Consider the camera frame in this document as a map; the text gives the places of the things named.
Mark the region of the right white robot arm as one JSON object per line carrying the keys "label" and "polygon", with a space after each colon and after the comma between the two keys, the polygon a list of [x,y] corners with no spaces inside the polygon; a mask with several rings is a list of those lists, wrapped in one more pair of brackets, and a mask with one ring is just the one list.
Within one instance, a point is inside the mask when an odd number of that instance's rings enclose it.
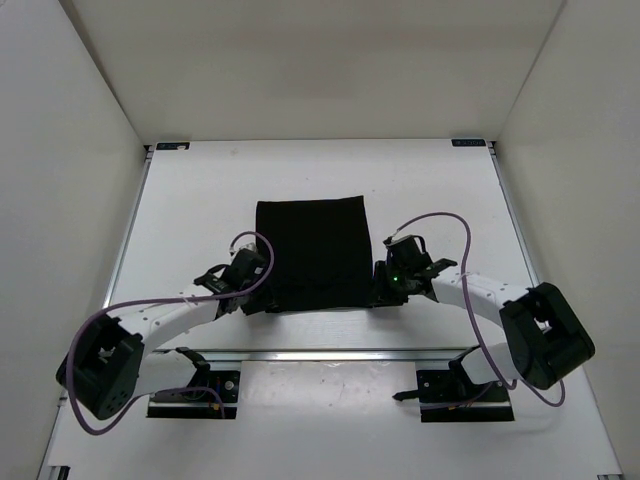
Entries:
{"label": "right white robot arm", "polygon": [[500,327],[505,341],[482,341],[449,362],[449,391],[471,400],[484,384],[521,381],[548,390],[595,355],[595,344],[562,292],[463,273],[450,259],[427,253],[413,260],[388,255],[375,263],[375,306],[402,305],[413,295],[460,307]]}

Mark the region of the black skirt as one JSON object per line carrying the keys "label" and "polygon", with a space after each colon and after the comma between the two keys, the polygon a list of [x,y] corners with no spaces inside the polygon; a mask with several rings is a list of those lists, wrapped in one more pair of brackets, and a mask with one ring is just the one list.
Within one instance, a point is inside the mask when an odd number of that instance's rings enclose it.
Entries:
{"label": "black skirt", "polygon": [[275,253],[256,292],[271,292],[278,313],[367,306],[373,256],[363,196],[260,201],[255,230]]}

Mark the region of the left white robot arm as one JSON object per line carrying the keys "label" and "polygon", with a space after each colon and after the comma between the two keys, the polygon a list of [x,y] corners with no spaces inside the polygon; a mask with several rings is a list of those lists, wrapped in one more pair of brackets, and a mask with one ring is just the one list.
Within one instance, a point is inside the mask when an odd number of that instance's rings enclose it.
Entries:
{"label": "left white robot arm", "polygon": [[55,378],[73,378],[74,398],[98,420],[128,409],[132,400],[178,389],[203,395],[209,366],[187,347],[156,350],[195,327],[228,315],[249,300],[270,272],[259,253],[240,249],[228,265],[210,268],[179,292],[174,303],[126,302],[100,312],[76,333]]}

